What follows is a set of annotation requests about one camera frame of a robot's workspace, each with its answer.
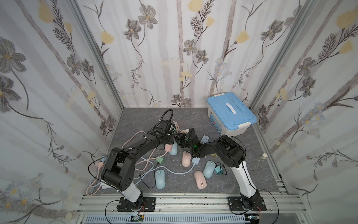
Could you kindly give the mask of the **blue power strip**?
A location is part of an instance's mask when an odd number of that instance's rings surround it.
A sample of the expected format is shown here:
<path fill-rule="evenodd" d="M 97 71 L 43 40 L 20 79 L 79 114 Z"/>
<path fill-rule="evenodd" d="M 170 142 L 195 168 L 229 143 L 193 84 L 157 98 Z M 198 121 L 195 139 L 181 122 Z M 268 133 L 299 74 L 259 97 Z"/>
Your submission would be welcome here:
<path fill-rule="evenodd" d="M 209 142 L 209 136 L 204 135 L 200 141 L 201 144 L 205 144 Z M 193 158 L 192 163 L 197 165 L 200 161 L 200 158 Z"/>

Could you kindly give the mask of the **pink power strip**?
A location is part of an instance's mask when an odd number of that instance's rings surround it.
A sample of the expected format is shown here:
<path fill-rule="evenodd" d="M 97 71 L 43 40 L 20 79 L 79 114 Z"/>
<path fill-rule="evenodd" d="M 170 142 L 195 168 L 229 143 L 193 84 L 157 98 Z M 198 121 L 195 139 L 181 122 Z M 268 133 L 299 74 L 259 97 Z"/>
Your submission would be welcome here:
<path fill-rule="evenodd" d="M 173 148 L 173 145 L 166 144 L 164 150 L 169 153 L 172 151 L 172 148 Z"/>

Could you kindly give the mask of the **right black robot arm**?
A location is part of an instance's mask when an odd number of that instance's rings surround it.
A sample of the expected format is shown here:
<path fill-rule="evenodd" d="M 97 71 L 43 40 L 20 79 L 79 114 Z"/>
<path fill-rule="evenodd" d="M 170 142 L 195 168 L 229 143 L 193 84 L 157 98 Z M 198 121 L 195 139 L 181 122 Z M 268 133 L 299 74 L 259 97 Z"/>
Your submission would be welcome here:
<path fill-rule="evenodd" d="M 231 168 L 239 184 L 241 205 L 245 211 L 262 205 L 260 191 L 253 184 L 246 166 L 247 150 L 238 138 L 224 134 L 215 141 L 200 143 L 195 130 L 190 128 L 187 133 L 175 134 L 174 139 L 181 148 L 188 148 L 193 158 L 216 154 L 223 165 Z"/>

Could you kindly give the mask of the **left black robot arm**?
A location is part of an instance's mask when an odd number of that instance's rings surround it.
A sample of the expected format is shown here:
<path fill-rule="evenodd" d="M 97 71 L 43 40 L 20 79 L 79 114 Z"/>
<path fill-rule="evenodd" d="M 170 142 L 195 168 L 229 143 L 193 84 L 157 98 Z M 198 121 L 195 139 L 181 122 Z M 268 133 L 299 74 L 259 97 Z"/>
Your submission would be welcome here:
<path fill-rule="evenodd" d="M 142 139 L 132 146 L 111 150 L 100 177 L 124 197 L 124 201 L 117 206 L 119 211 L 142 209 L 143 192 L 133 183 L 136 163 L 150 150 L 161 145 L 172 145 L 176 133 L 177 128 L 173 122 L 162 120 L 157 127 L 143 133 Z"/>

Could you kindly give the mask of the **blue mouse middle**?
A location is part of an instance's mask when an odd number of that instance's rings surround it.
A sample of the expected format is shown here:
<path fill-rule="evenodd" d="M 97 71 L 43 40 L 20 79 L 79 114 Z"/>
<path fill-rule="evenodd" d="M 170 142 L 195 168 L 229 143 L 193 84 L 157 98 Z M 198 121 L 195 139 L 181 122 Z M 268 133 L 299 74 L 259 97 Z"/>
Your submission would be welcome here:
<path fill-rule="evenodd" d="M 172 145 L 172 149 L 169 152 L 169 154 L 172 155 L 172 156 L 175 156 L 175 155 L 177 155 L 177 153 L 178 153 L 178 144 L 177 144 L 177 142 L 174 142 L 174 144 Z"/>

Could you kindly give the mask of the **blue mouse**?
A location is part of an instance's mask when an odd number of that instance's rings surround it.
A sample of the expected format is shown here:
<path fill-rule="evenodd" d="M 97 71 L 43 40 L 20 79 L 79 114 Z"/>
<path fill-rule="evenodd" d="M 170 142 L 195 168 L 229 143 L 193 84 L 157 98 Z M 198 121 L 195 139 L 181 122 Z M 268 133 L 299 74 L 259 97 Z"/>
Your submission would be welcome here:
<path fill-rule="evenodd" d="M 174 142 L 174 144 L 172 145 L 172 149 L 169 152 L 169 154 L 172 155 L 172 156 L 175 156 L 175 155 L 177 155 L 177 153 L 178 153 L 178 144 L 177 144 L 177 142 Z"/>
<path fill-rule="evenodd" d="M 207 161 L 206 166 L 203 170 L 203 175 L 205 178 L 211 178 L 213 176 L 213 172 L 216 168 L 216 164 L 213 161 Z"/>
<path fill-rule="evenodd" d="M 166 186 L 165 171 L 160 169 L 155 171 L 155 182 L 157 189 L 163 189 Z"/>

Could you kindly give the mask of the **pink mouse near strip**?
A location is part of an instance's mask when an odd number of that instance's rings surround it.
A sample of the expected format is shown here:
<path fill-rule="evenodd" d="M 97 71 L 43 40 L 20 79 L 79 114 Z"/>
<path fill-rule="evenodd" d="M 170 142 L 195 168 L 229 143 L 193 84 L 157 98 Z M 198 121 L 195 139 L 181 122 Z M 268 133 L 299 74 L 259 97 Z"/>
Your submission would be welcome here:
<path fill-rule="evenodd" d="M 189 167 L 191 165 L 191 154 L 189 152 L 184 151 L 182 154 L 182 166 Z"/>

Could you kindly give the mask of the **blue mouse right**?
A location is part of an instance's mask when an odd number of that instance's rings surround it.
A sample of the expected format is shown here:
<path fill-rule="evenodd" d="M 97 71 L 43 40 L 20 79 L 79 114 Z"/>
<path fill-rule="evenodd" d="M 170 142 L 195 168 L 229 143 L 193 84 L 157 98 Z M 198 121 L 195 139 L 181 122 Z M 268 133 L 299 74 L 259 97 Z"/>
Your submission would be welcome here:
<path fill-rule="evenodd" d="M 216 164 L 213 161 L 207 161 L 206 166 L 203 170 L 203 175 L 205 178 L 211 178 L 213 176 L 213 172 L 216 168 Z"/>

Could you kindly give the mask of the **blue mouse front left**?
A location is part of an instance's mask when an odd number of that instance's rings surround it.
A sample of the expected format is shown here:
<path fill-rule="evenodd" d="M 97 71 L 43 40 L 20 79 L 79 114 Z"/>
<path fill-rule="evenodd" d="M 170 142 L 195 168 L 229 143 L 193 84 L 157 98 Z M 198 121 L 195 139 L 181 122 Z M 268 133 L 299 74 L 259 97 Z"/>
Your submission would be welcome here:
<path fill-rule="evenodd" d="M 160 169 L 155 171 L 155 182 L 157 189 L 163 189 L 166 186 L 165 171 Z"/>

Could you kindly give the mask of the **pink mouse front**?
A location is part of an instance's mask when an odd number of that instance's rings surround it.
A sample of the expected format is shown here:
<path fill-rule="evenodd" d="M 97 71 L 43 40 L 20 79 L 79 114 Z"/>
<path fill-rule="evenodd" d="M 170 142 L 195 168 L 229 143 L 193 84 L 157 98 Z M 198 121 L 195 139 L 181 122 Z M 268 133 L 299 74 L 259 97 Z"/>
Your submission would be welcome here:
<path fill-rule="evenodd" d="M 194 178 L 198 189 L 204 189 L 207 187 L 207 182 L 202 171 L 195 171 Z"/>

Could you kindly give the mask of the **light green loose charger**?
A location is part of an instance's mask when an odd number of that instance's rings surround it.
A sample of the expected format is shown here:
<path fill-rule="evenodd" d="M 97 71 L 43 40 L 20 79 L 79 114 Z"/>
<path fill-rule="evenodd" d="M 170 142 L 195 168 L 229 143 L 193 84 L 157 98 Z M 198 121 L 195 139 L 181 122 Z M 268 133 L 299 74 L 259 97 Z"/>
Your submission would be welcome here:
<path fill-rule="evenodd" d="M 164 161 L 164 157 L 158 157 L 158 158 L 156 158 L 156 162 L 157 162 L 158 164 L 162 164 L 163 161 Z"/>

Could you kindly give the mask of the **blue lid storage box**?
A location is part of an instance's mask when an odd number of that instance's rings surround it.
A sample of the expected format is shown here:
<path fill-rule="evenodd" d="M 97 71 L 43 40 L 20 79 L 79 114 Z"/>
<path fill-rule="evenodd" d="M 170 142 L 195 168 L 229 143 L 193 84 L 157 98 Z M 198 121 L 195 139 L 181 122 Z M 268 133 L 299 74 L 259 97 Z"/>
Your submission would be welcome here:
<path fill-rule="evenodd" d="M 257 122 L 257 117 L 232 92 L 207 99 L 208 117 L 220 135 L 238 136 Z"/>

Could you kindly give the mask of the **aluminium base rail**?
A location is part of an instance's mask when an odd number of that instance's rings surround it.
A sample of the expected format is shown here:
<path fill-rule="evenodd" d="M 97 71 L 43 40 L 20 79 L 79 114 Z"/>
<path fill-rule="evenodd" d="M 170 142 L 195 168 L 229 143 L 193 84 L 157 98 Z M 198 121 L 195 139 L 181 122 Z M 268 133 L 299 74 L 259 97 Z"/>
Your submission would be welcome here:
<path fill-rule="evenodd" d="M 244 212 L 237 193 L 145 194 L 141 211 L 119 212 L 119 196 L 83 197 L 75 224 L 311 224 L 298 195 L 262 193 L 259 209 Z"/>

